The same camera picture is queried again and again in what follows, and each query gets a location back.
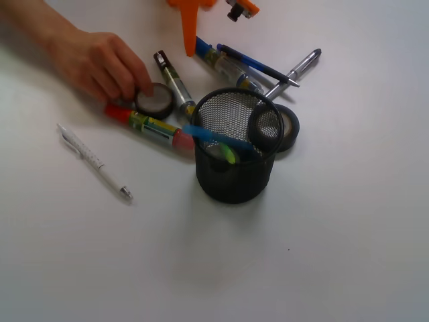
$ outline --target pen holder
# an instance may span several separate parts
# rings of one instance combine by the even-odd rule
[[[194,138],[196,177],[209,196],[224,203],[244,203],[267,186],[284,136],[282,116],[269,99],[246,89],[221,89],[200,101],[192,124],[253,145],[253,150],[230,147],[235,155],[231,164],[222,156],[218,142]],[[270,147],[262,147],[261,142],[254,145],[249,138],[256,131],[271,138]]]

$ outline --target finger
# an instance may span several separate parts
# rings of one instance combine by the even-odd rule
[[[121,96],[121,89],[114,78],[104,68],[94,67],[91,74],[103,91],[111,98],[118,99]]]
[[[135,94],[135,82],[133,75],[128,71],[128,69],[123,65],[123,63],[118,59],[114,51],[107,52],[101,58],[101,64],[104,65],[107,72],[113,78],[116,83],[116,87],[122,92],[124,99],[132,99]]]
[[[88,79],[81,83],[80,88],[102,103],[107,103],[109,101],[109,96],[104,92],[103,88],[92,77],[88,77]]]
[[[121,39],[116,39],[115,52],[122,63],[133,75],[137,86],[147,95],[154,95],[154,86],[147,72],[145,64]]]

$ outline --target blue highlighter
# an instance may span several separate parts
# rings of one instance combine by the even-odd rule
[[[183,126],[182,131],[190,136],[198,138],[204,142],[218,142],[224,143],[232,148],[238,148],[243,150],[253,150],[253,145],[246,141],[241,141],[238,139],[231,138],[229,136],[224,136],[208,129],[204,129],[199,126],[186,124]]]

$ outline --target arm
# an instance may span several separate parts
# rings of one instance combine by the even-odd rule
[[[79,30],[43,0],[0,0],[0,18],[41,47],[74,86],[100,101],[132,99],[135,87],[151,95],[144,63],[115,34]]]

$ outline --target silver pen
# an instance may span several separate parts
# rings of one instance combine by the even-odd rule
[[[322,54],[321,49],[314,50],[310,55],[305,57],[303,61],[301,61],[298,65],[296,65],[286,76],[293,81],[298,79],[302,74],[305,73],[307,68]],[[284,92],[285,89],[289,87],[290,84],[285,84],[279,82],[272,90],[270,90],[265,97],[270,100],[274,100],[276,97],[279,97],[280,94]]]

